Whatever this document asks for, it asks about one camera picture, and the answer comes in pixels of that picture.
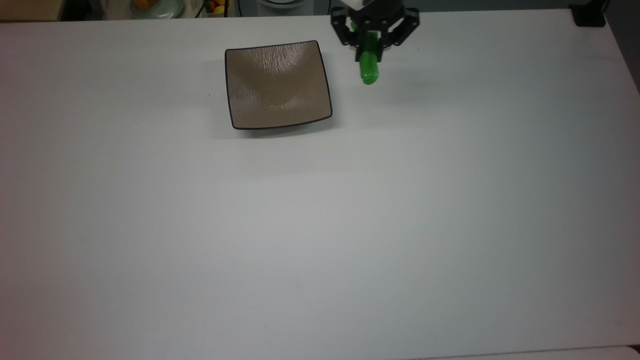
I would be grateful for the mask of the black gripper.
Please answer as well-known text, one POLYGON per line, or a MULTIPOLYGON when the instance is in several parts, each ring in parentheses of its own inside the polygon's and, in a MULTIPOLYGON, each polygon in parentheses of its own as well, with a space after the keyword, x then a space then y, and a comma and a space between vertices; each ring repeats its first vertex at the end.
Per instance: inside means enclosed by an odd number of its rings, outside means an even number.
POLYGON ((377 32, 381 46, 377 63, 384 51, 400 46, 420 25, 420 12, 405 6, 404 0, 343 0, 343 6, 329 7, 330 24, 342 45, 355 48, 355 62, 361 61, 365 35, 377 32))

